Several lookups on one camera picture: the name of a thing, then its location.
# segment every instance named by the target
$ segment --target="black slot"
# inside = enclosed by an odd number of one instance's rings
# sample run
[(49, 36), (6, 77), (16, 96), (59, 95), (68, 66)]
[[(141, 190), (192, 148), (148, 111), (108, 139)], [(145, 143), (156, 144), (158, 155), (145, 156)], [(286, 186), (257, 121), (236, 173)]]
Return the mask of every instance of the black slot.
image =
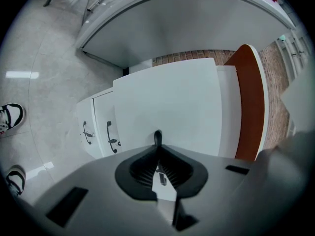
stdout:
[(58, 204), (56, 204), (46, 217), (57, 225), (64, 227), (87, 192), (87, 189), (74, 187)]
[(152, 146), (117, 167), (116, 182), (130, 197), (137, 200), (157, 200), (156, 193), (152, 191), (153, 175), (158, 166), (156, 150)]
[(248, 171), (250, 171), (249, 169), (245, 169), (245, 168), (241, 168), (241, 167), (233, 166), (233, 165), (228, 165), (226, 169), (229, 171), (234, 171), (234, 172), (243, 174), (243, 175), (246, 175)]

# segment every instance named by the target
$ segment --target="metal handle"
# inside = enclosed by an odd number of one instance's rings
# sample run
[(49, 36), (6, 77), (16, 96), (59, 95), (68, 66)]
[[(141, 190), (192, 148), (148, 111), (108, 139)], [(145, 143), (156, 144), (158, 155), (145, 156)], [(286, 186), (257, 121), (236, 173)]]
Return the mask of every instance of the metal handle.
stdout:
[(117, 150), (116, 150), (116, 149), (113, 149), (112, 143), (113, 143), (114, 140), (115, 140), (114, 142), (116, 142), (117, 140), (116, 140), (116, 139), (112, 139), (112, 140), (111, 140), (111, 139), (109, 138), (108, 127), (109, 127), (110, 125), (112, 125), (112, 122), (111, 122), (111, 121), (108, 121), (108, 122), (107, 122), (107, 127), (106, 127), (106, 128), (107, 128), (108, 142), (109, 142), (110, 148), (111, 148), (112, 151), (116, 154), (116, 153), (117, 153)]
[(86, 124), (87, 124), (87, 122), (84, 121), (84, 122), (83, 122), (83, 131), (84, 131), (83, 134), (85, 135), (85, 139), (87, 139), (88, 144), (91, 145), (92, 143), (88, 141), (87, 136), (88, 136), (88, 137), (93, 137), (93, 136), (90, 136), (91, 134), (85, 132), (85, 125), (86, 125)]
[(161, 182), (161, 185), (163, 186), (166, 186), (167, 185), (167, 180), (166, 178), (164, 177), (164, 171), (163, 170), (160, 170), (160, 166), (158, 169), (156, 169), (156, 172), (159, 173), (159, 180)]

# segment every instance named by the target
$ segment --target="drawer handle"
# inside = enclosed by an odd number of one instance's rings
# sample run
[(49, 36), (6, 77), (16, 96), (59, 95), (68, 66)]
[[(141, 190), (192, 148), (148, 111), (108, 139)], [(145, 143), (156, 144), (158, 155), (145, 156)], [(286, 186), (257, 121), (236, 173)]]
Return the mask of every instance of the drawer handle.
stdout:
[(87, 139), (87, 142), (89, 145), (91, 145), (91, 142), (88, 141), (88, 137), (93, 137), (93, 135), (89, 134), (88, 132), (85, 132), (85, 125), (87, 124), (86, 121), (83, 122), (83, 134), (85, 135), (85, 139)]
[(112, 143), (115, 143), (117, 140), (116, 140), (116, 139), (110, 139), (110, 138), (109, 138), (108, 127), (109, 127), (110, 125), (112, 125), (112, 122), (111, 122), (111, 121), (108, 121), (108, 122), (107, 122), (107, 136), (108, 136), (108, 142), (109, 142), (110, 148), (111, 148), (112, 151), (116, 154), (116, 153), (117, 153), (117, 150), (116, 150), (116, 149), (113, 149)]

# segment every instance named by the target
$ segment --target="white sneaker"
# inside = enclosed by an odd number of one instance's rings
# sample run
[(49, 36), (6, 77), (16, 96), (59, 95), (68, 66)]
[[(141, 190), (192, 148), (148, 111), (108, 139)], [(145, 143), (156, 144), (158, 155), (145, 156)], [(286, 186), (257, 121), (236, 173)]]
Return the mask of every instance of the white sneaker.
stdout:
[(8, 183), (10, 192), (13, 196), (16, 197), (22, 194), (25, 186), (25, 179), (26, 175), (21, 166), (14, 165), (11, 167), (5, 180)]
[(0, 135), (16, 127), (24, 119), (24, 109), (20, 104), (10, 103), (0, 107)]

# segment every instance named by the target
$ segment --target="brick wall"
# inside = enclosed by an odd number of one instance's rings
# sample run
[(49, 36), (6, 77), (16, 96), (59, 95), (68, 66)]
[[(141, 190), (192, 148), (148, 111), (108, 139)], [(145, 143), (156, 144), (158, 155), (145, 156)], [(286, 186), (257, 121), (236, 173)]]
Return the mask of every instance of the brick wall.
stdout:
[[(216, 65), (223, 65), (234, 51), (198, 50), (174, 53), (153, 59), (152, 65), (162, 65), (187, 59), (213, 58)], [(273, 148), (286, 137), (289, 114), (280, 100), (280, 95), (288, 87), (289, 82), (284, 61), (276, 43), (272, 43), (259, 52), (267, 81), (269, 96), (269, 120), (264, 148)]]

